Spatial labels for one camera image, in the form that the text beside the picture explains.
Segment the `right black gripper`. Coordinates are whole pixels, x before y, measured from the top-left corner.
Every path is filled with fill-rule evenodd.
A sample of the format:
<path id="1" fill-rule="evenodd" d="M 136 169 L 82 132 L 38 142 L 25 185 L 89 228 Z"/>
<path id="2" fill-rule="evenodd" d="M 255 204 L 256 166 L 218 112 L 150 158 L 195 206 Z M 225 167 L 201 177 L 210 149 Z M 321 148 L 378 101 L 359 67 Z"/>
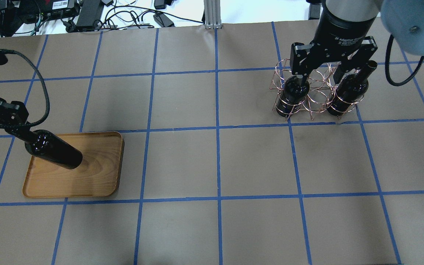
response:
<path id="1" fill-rule="evenodd" d="M 349 10 L 337 14 L 334 8 L 323 7 L 316 33 L 310 44 L 295 42 L 291 45 L 290 69 L 298 75 L 299 86 L 307 83 L 307 75 L 324 63 L 340 62 L 333 80 L 340 84 L 346 73 L 362 69 L 378 47 L 372 36 L 367 36 L 377 14 L 368 18 L 356 15 L 346 19 Z"/>

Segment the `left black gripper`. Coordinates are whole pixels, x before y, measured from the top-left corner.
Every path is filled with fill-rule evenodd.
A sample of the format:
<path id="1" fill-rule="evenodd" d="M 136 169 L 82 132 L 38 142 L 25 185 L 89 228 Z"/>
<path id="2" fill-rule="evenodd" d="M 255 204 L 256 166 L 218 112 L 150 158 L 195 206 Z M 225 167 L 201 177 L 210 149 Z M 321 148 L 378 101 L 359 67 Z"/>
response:
<path id="1" fill-rule="evenodd" d="M 30 127 L 28 124 L 28 110 L 21 101 L 12 101 L 8 103 L 0 98 L 0 128 L 4 128 L 7 133 L 13 134 L 26 133 Z"/>

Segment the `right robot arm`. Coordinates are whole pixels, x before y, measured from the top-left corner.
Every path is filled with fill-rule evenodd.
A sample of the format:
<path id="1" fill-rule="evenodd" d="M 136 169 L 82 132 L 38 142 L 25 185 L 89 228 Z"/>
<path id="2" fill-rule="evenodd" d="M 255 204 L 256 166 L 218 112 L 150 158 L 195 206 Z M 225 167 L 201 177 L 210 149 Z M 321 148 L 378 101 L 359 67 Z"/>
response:
<path id="1" fill-rule="evenodd" d="M 340 62 L 334 74 L 339 83 L 343 74 L 360 69 L 377 50 L 375 41 L 367 33 L 377 15 L 390 37 L 385 56 L 385 74 L 393 86 L 402 82 L 390 77 L 389 62 L 394 40 L 405 52 L 420 57 L 414 71 L 424 61 L 424 0 L 322 0 L 322 13 L 310 44 L 293 43 L 291 46 L 291 80 L 298 86 L 307 83 L 308 76 L 320 65 Z"/>

